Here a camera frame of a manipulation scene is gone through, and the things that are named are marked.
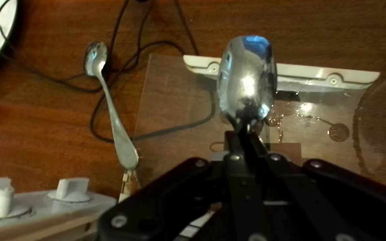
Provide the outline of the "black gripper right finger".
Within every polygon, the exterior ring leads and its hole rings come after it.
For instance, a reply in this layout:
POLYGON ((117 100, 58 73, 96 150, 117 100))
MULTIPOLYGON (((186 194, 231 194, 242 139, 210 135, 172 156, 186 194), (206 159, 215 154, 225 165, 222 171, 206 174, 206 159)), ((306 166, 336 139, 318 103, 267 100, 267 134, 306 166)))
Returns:
POLYGON ((365 234, 349 223, 324 197, 317 185, 286 158, 269 152, 255 134, 246 134, 247 150, 259 182, 278 190, 320 241, 364 241, 365 234))

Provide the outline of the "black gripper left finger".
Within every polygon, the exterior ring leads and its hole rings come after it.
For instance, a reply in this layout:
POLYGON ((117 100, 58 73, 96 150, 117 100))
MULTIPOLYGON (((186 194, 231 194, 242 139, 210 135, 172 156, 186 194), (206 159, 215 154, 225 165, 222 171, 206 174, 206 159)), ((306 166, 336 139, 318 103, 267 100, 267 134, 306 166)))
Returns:
POLYGON ((255 178, 254 155, 245 131, 226 131, 223 173, 227 185, 237 241, 265 241, 261 217, 261 187, 255 178))

